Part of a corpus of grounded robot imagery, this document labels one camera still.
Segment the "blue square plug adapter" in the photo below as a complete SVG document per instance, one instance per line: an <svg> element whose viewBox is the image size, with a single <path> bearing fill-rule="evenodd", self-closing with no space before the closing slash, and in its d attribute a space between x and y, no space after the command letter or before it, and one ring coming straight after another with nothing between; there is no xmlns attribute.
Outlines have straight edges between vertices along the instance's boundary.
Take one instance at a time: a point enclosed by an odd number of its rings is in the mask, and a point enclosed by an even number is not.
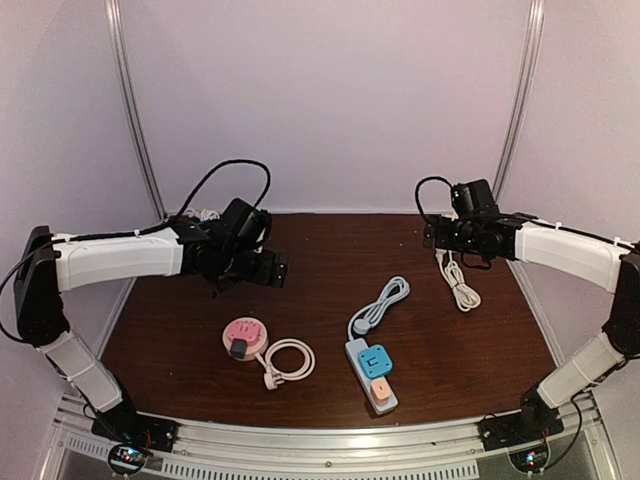
<svg viewBox="0 0 640 480"><path fill-rule="evenodd" d="M393 361L385 347L380 344L363 350L357 358L362 371L370 380L384 377L393 370Z"/></svg>

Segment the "round pink power socket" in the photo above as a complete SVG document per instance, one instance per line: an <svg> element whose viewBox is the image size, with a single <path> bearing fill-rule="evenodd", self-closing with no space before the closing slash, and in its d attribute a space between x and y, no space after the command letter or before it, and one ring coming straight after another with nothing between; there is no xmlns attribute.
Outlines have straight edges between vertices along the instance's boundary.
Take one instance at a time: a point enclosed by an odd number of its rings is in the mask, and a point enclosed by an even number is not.
<svg viewBox="0 0 640 480"><path fill-rule="evenodd" d="M260 340L254 345L248 345L246 357L243 361L236 360L229 355L231 341L226 337L226 329L234 320L254 320L262 324ZM222 333L222 343L227 354L239 362L257 361L264 369L263 382L267 390L277 390L286 382L297 382L308 378L315 370L316 356L313 349L305 342L296 338L284 338L271 343L268 330L263 322L253 317L240 317L227 324ZM302 355L302 365L295 371L280 370L273 362L274 356L282 350L296 350Z"/></svg>

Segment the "aluminium frame post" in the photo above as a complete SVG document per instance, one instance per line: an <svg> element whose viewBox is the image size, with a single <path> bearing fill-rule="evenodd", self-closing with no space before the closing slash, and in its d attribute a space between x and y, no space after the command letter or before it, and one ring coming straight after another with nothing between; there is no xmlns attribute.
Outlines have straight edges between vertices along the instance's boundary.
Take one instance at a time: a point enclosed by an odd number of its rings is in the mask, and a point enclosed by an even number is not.
<svg viewBox="0 0 640 480"><path fill-rule="evenodd" d="M538 64L544 30L544 19L545 2L543 0L531 0L529 2L526 32L513 105L493 181L493 194L497 200L500 199L504 191L509 170L515 157L517 142Z"/></svg>
<svg viewBox="0 0 640 480"><path fill-rule="evenodd" d="M166 216L166 209L149 156L149 150L136 101L134 84L127 54L124 25L121 13L121 2L117 0L106 0L104 4L107 27L114 55L115 68L124 105L125 119L131 135L135 156L141 171L143 184L151 202L154 215L157 219L162 220Z"/></svg>

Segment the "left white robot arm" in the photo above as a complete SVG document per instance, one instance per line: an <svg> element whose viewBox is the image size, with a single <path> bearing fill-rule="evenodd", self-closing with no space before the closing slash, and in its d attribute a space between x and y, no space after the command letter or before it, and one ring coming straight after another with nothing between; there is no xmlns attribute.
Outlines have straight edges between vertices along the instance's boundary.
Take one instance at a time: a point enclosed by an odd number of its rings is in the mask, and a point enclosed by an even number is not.
<svg viewBox="0 0 640 480"><path fill-rule="evenodd" d="M70 326L62 293L139 277L199 275L219 286L248 282L280 288L288 257L265 249L272 216L235 198L220 214L186 210L143 230L53 234L34 228L20 261L4 279L13 286L14 342L42 352L99 413L123 444L137 442L144 424L125 404L126 392Z"/></svg>

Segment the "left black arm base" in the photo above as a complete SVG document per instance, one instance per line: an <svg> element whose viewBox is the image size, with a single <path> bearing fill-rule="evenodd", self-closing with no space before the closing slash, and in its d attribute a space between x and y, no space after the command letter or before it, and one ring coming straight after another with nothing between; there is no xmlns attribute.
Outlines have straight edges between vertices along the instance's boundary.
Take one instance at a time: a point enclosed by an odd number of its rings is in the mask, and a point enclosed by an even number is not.
<svg viewBox="0 0 640 480"><path fill-rule="evenodd" d="M101 412L90 403L86 407L93 414L91 433L114 442L106 461L115 475L136 475L157 460L158 453L173 451L176 421L141 414L127 402L108 412Z"/></svg>

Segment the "aluminium front rail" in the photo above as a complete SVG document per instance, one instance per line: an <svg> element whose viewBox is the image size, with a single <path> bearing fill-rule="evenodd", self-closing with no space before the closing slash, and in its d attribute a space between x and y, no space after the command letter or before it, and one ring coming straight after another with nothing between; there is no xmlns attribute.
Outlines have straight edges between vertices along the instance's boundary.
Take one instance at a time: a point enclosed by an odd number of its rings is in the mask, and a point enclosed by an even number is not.
<svg viewBox="0 0 640 480"><path fill-rule="evenodd" d="M482 417L408 426L259 428L157 416L177 423L171 452L154 451L131 479L622 479L598 407L576 400L580 436L562 460L529 477L516 447L486 450ZM93 435L82 401L63 395L35 479L123 479Z"/></svg>

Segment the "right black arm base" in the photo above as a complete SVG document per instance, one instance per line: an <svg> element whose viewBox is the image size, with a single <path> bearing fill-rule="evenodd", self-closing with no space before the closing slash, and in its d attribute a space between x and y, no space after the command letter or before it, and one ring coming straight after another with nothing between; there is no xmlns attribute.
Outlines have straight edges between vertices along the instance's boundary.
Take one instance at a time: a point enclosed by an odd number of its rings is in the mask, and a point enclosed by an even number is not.
<svg viewBox="0 0 640 480"><path fill-rule="evenodd" d="M511 465L519 473L534 475L550 463L549 438L562 433L564 424L557 409L541 400L525 400L518 412L485 415L477 428L485 451L511 449Z"/></svg>

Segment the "left aluminium frame post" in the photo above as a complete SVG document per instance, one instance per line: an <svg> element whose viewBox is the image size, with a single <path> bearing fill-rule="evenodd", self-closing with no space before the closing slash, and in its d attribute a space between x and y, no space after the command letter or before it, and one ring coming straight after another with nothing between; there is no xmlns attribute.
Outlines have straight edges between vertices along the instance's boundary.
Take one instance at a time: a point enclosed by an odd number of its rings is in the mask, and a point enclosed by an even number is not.
<svg viewBox="0 0 640 480"><path fill-rule="evenodd" d="M136 101L134 84L127 54L124 25L121 13L121 2L117 0L106 0L104 4L107 27L114 55L115 68L124 105L125 119L131 135L135 156L141 171L143 184L151 202L154 215L157 219L162 220L166 216L166 209L149 156L149 150Z"/></svg>

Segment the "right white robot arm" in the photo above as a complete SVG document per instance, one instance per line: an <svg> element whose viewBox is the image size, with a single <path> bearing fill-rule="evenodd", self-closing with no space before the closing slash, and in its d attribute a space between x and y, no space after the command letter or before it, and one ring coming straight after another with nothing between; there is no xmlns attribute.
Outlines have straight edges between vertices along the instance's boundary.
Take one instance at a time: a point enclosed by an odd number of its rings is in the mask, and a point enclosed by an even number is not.
<svg viewBox="0 0 640 480"><path fill-rule="evenodd" d="M435 251L479 258L488 270L496 258L549 267L588 281L612 294L608 320L599 334L527 393L526 407L513 419L519 440L535 440L557 408L639 357L639 246L620 239L499 209L485 179L450 184L453 215L420 214L423 244Z"/></svg>

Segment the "light blue power strip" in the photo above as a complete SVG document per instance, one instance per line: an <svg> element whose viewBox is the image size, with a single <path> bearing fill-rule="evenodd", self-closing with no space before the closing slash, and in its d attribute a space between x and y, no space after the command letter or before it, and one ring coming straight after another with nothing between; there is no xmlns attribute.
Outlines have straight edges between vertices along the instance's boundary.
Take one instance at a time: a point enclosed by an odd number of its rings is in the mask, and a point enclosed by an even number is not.
<svg viewBox="0 0 640 480"><path fill-rule="evenodd" d="M410 293L410 285L402 276L392 277L383 287L375 301L359 309L349 320L347 325L347 341L344 345L345 354L351 364L356 378L369 401L376 416L384 416L397 408L399 401L391 385L392 396L386 405L376 405L370 392L371 381L362 371L358 354L377 344L369 344L366 336L382 321L387 310L396 303L403 301Z"/></svg>

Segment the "salmon pink plug charger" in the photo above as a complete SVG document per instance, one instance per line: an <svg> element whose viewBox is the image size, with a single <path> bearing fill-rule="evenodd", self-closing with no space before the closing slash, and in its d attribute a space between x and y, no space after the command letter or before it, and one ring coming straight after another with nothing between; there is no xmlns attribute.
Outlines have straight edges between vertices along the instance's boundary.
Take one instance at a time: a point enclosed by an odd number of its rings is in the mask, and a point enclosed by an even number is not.
<svg viewBox="0 0 640 480"><path fill-rule="evenodd" d="M392 396L391 387L385 377L373 379L370 384L372 399L376 405L386 405Z"/></svg>

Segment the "pink square plug adapter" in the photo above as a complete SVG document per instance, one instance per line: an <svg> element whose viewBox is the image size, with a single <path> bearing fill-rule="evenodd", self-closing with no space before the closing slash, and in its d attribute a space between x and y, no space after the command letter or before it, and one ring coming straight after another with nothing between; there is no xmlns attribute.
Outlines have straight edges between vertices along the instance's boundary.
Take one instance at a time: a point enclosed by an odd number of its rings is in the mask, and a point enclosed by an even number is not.
<svg viewBox="0 0 640 480"><path fill-rule="evenodd" d="M254 320L234 320L226 329L226 337L233 342L243 340L248 345L256 344L261 338L262 324Z"/></svg>

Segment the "right aluminium frame post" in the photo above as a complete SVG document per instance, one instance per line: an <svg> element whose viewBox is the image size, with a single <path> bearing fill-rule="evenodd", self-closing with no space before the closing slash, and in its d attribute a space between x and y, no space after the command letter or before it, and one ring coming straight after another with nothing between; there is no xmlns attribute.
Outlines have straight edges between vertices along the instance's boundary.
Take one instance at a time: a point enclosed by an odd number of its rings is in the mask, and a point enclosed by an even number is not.
<svg viewBox="0 0 640 480"><path fill-rule="evenodd" d="M509 170L515 157L517 142L538 64L544 30L544 19L545 2L543 0L531 0L529 2L526 32L513 105L493 181L493 194L497 200L500 199L504 191Z"/></svg>

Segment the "dark navy plug charger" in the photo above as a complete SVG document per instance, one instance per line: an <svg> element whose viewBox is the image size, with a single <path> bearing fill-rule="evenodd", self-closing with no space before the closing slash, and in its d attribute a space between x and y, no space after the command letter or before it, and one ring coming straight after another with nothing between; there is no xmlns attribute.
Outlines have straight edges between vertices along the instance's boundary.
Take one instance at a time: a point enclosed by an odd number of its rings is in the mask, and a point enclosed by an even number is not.
<svg viewBox="0 0 640 480"><path fill-rule="evenodd" d="M247 349L248 349L248 344L246 340L235 338L231 342L231 346L229 348L229 355L236 360L243 361L246 357Z"/></svg>

